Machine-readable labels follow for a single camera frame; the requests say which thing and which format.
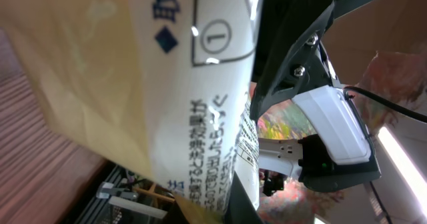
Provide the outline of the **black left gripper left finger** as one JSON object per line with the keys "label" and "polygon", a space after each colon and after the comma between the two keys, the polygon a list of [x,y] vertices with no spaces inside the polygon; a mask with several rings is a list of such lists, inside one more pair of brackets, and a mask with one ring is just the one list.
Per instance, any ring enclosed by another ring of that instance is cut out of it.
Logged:
{"label": "black left gripper left finger", "polygon": [[230,189],[226,224],[264,224],[236,172]]}

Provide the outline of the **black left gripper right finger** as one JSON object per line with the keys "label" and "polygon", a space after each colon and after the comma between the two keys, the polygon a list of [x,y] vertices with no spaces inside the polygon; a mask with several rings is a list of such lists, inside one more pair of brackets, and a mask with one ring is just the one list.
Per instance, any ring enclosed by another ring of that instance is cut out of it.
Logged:
{"label": "black left gripper right finger", "polygon": [[321,38],[333,22],[373,0],[263,0],[250,119],[297,94],[332,85]]}

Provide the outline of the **yellow white snack bag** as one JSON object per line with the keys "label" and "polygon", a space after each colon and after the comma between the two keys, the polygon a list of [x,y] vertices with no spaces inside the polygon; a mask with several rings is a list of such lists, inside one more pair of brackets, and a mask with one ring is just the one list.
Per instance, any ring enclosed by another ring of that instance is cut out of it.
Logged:
{"label": "yellow white snack bag", "polygon": [[1,0],[48,126],[224,223],[263,0]]}

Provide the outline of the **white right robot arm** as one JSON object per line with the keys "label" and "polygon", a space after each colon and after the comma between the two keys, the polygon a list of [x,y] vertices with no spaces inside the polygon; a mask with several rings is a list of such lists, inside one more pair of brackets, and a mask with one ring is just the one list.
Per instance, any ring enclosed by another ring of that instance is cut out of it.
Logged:
{"label": "white right robot arm", "polygon": [[371,134],[349,87],[323,86],[293,102],[315,133],[301,139],[259,140],[261,169],[292,177],[312,191],[332,193],[381,178]]}

